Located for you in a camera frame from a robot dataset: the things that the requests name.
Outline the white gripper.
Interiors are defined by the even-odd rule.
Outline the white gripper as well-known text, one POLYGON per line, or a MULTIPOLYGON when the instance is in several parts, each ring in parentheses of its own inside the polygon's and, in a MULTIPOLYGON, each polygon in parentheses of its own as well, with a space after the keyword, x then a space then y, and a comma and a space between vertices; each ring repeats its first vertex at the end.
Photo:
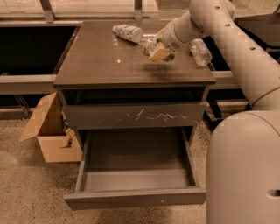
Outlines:
MULTIPOLYGON (((167 25, 165 28, 161 29, 154 37, 154 39, 162 39, 163 44, 177 51, 180 48, 180 41, 175 35, 174 27, 172 25, 167 25)), ((149 59, 157 62, 159 60, 164 60, 170 55, 170 50, 165 48, 163 45, 158 45, 149 56, 149 59)))

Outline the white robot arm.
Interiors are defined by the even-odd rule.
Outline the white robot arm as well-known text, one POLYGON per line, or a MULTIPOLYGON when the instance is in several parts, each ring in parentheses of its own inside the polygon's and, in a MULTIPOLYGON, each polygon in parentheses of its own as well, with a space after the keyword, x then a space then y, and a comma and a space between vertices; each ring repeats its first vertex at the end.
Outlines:
POLYGON ((252 109, 223 120, 206 159, 206 224, 280 224, 280 65, 241 30, 228 0, 191 0, 158 36, 178 50, 210 35, 252 109))

